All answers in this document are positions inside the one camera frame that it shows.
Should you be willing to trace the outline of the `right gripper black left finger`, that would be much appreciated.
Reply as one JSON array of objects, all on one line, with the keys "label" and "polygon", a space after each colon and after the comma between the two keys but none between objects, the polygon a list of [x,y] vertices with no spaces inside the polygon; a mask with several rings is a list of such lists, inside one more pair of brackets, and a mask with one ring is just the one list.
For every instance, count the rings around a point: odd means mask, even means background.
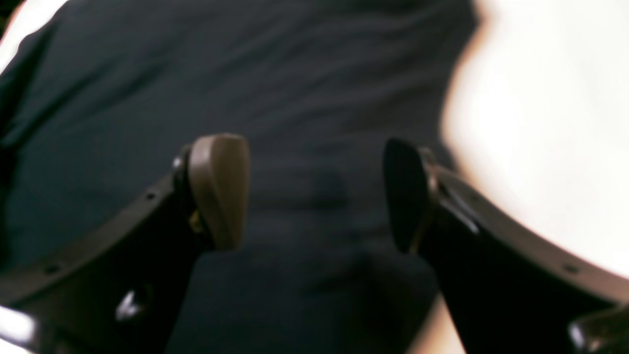
[{"label": "right gripper black left finger", "polygon": [[3,354],[161,354],[205,251],[242,241],[245,137],[198,138],[108,222],[1,276]]}]

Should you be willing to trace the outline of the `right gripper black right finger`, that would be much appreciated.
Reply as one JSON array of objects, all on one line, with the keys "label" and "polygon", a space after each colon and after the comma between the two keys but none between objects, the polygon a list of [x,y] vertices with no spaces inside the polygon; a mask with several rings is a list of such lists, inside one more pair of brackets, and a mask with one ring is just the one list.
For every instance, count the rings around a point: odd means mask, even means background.
[{"label": "right gripper black right finger", "polygon": [[427,148],[389,139],[383,172],[400,251],[427,261],[468,354],[626,354],[626,278],[528,230]]}]

